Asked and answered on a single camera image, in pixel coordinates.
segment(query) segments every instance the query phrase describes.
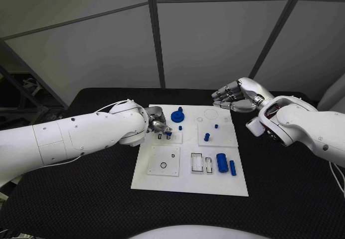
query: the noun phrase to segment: white wall panel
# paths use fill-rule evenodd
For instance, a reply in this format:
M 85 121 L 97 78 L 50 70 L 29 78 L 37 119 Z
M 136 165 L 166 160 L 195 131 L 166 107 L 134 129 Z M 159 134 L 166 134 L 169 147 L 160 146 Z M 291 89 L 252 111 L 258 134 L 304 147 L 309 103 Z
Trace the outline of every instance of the white wall panel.
M 286 1 L 160 3 L 167 88 L 218 89 L 250 75 Z
M 143 2 L 146 0 L 3 0 L 0 37 Z
M 319 100 L 343 73 L 345 3 L 299 1 L 255 80 Z
M 6 43 L 66 104 L 88 87 L 160 87 L 147 5 Z

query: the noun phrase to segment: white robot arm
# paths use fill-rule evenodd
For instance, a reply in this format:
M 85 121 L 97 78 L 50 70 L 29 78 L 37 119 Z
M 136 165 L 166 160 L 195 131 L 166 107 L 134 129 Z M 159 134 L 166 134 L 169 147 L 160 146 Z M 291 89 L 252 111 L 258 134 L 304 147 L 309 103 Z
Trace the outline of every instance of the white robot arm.
M 284 146 L 300 141 L 317 157 L 345 167 L 345 114 L 319 112 L 296 97 L 273 97 L 248 78 L 229 83 L 212 98 L 224 109 L 242 113 L 258 110 L 247 123 L 255 136 L 267 132 Z
M 0 131 L 0 187 L 20 174 L 62 160 L 89 154 L 117 142 L 137 146 L 146 133 L 170 134 L 160 107 L 134 101 L 47 123 Z

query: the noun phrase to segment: white cable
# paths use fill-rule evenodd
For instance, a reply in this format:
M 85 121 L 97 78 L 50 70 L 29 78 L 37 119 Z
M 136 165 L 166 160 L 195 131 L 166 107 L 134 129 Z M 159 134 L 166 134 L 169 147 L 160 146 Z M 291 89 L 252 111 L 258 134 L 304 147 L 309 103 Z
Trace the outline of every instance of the white cable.
M 345 190 L 343 190 L 343 188 L 342 188 L 342 186 L 340 186 L 340 183 L 339 183 L 339 180 L 338 180 L 338 178 L 336 178 L 336 174 L 335 174 L 335 171 L 333 171 L 333 168 L 332 168 L 332 163 L 329 162 L 329 168 L 330 168 L 330 171 L 332 171 L 332 175 L 333 175 L 333 177 L 335 177 L 335 179 L 336 179 L 336 183 L 338 183 L 338 186 L 339 186 L 339 188 L 340 188 L 340 191 L 342 191 L 342 193 L 345 193 Z
M 52 164 L 52 165 L 46 165 L 46 166 L 43 166 L 43 167 L 40 167 L 40 168 L 58 166 L 58 165 L 62 165 L 62 164 L 68 164 L 68 163 L 73 162 L 78 158 L 75 158 L 75 159 L 73 159 L 72 161 L 69 161 L 69 162 L 58 163 L 58 164 Z
M 124 102 L 127 102 L 127 101 L 128 101 L 128 100 L 114 102 L 112 104 L 110 104 L 110 105 L 104 106 L 102 108 L 99 108 L 94 113 L 97 113 L 98 111 L 101 111 L 102 109 L 105 109 L 108 106 L 118 105 L 120 103 L 124 103 Z

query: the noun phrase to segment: black table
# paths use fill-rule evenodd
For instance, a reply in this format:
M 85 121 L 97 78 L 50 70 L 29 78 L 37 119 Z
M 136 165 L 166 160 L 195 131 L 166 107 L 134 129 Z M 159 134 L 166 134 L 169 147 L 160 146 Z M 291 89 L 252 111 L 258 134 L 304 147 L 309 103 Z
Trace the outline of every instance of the black table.
M 123 99 L 211 105 L 212 90 L 84 89 L 66 117 Z M 296 92 L 273 92 L 294 95 Z M 198 224 L 270 238 L 345 238 L 345 199 L 329 165 L 294 143 L 255 138 L 231 113 L 250 197 L 131 190 L 138 147 L 114 145 L 66 165 L 29 172 L 0 211 L 0 226 L 47 239 L 127 238 L 154 228 Z

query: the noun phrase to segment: white board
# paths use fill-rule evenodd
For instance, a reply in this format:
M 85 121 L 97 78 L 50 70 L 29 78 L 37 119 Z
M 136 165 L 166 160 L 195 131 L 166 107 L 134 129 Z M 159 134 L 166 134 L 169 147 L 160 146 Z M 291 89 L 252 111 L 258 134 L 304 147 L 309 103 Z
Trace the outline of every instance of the white board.
M 159 141 L 159 134 L 149 133 L 146 135 L 146 142 L 140 145 L 137 165 L 133 175 L 131 189 L 202 193 L 216 195 L 234 195 L 248 197 L 244 171 L 241 165 L 241 158 L 238 153 L 238 147 L 215 147 L 198 145 L 198 124 L 209 123 L 209 125 L 219 125 L 222 127 L 232 128 L 231 114 L 228 110 L 222 110 L 213 106 L 180 106 L 183 109 L 185 120 L 180 123 L 174 123 L 170 119 L 173 111 L 177 111 L 179 106 L 173 105 L 150 105 L 160 106 L 167 119 L 167 125 L 172 128 L 172 133 L 177 133 L 179 139 L 182 135 L 182 143 L 174 140 L 173 143 L 167 143 L 167 140 Z M 237 145 L 235 134 L 228 135 L 232 145 Z M 179 172 L 177 176 L 149 175 L 149 164 L 153 158 L 151 155 L 157 152 L 156 146 L 170 146 L 179 148 Z M 200 153 L 202 160 L 209 157 L 212 159 L 212 174 L 203 173 L 195 174 L 190 172 L 190 154 Z M 231 175 L 231 172 L 219 173 L 216 166 L 216 154 L 225 153 L 226 162 L 234 160 L 237 176 Z M 172 152 L 166 150 L 166 155 L 160 154 L 163 160 L 172 159 Z

